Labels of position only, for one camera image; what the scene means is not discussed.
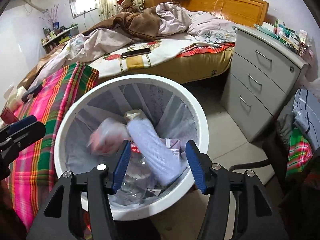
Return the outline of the black smartphone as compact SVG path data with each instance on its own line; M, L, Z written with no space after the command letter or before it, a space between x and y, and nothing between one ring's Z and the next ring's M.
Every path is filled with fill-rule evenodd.
M121 54L121 58L127 58L127 57L132 57L132 56L138 56L138 55L144 55L144 54L149 54L151 53L150 48L142 48L142 49L136 49L136 50L131 50L127 51Z

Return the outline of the small window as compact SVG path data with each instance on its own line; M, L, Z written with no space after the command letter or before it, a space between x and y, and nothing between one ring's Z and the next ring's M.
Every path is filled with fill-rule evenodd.
M69 0L69 6L73 19L93 11L98 7L96 0Z

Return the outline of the printed paper bowl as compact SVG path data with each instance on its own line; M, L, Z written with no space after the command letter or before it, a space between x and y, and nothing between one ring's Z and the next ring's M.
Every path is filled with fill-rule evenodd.
M144 114L144 112L141 109L134 109L131 111L127 111L124 114L124 119L129 122L132 120L142 120L147 119L147 116Z

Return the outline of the vase with branches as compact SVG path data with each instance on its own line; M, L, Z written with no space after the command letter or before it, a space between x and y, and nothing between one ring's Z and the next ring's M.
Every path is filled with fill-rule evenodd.
M55 23L58 22L57 20L58 9L59 9L59 4L55 4L53 5L53 7L43 12L42 15L40 16L40 19L46 21L52 29L55 29Z

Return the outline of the brown blanket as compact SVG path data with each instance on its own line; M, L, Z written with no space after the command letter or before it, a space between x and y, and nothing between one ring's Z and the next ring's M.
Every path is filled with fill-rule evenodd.
M59 45L28 73L17 87L28 89L64 66L76 62L92 62L135 40L154 41L160 21L155 7L143 12L120 12Z

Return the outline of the clothes pile on chair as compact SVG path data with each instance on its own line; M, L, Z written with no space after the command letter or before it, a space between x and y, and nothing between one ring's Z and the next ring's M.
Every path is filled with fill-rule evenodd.
M319 79L303 79L278 116L276 128L288 151L286 177L302 174L319 149Z

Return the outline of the lavender foam fruit net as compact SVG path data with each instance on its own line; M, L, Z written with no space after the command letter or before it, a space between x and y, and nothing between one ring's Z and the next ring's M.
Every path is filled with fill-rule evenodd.
M160 185L171 184L184 172L187 160L166 147L149 119L133 119L126 127Z

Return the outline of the floral bed sheet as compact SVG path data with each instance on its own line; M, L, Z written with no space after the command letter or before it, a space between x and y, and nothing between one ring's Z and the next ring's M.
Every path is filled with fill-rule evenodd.
M99 77L114 77L129 70L155 67L176 57L191 56L204 53L220 53L234 47L234 41L213 42L208 37L190 36L187 33L175 34L152 42L138 42L125 46L108 55L104 55L89 64L99 71ZM143 55L122 58L128 51L149 48Z

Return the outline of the teddy bear with red hat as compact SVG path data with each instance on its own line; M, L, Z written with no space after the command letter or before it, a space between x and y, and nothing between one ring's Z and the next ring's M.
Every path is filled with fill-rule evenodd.
M135 0L119 0L117 3L120 6L121 12L140 12L139 7L136 6Z

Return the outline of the wooden headboard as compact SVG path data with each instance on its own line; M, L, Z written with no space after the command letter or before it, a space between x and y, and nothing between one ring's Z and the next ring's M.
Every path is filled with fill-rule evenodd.
M261 25L269 3L263 0L176 0L189 11L210 12L214 16L248 27Z

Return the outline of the items on cabinet top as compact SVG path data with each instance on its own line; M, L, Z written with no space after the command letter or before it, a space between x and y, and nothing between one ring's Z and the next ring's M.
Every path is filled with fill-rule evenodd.
M255 24L254 27L275 38L287 49L299 55L303 59L313 59L314 52L312 50L311 39L304 30L295 31L288 28L283 21L276 20L276 25L263 22L262 25Z

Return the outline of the clear cola plastic bottle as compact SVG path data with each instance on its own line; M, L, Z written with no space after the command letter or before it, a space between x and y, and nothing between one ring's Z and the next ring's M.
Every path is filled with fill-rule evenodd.
M141 204L147 189L155 186L155 176L146 158L134 142L131 143L131 157L121 188L111 197L117 205Z

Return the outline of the dark blue glasses case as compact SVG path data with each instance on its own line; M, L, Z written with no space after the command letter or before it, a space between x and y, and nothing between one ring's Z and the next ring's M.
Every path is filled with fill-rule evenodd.
M29 88L22 96L21 100L23 103L28 102L30 99L35 98L39 92L42 90L42 83Z

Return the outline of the grey drawer cabinet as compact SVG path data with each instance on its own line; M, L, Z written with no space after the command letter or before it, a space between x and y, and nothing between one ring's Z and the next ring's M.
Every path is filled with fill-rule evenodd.
M221 105L252 142L277 117L310 64L255 28L235 27L235 47Z

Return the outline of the purple white small carton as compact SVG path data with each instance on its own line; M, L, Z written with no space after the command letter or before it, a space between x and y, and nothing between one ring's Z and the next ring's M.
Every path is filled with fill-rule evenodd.
M180 150L180 140L178 139L169 139L169 138L161 138L160 139L163 145L165 146L164 154L166 157L169 155L176 160L180 160L181 158L181 150Z

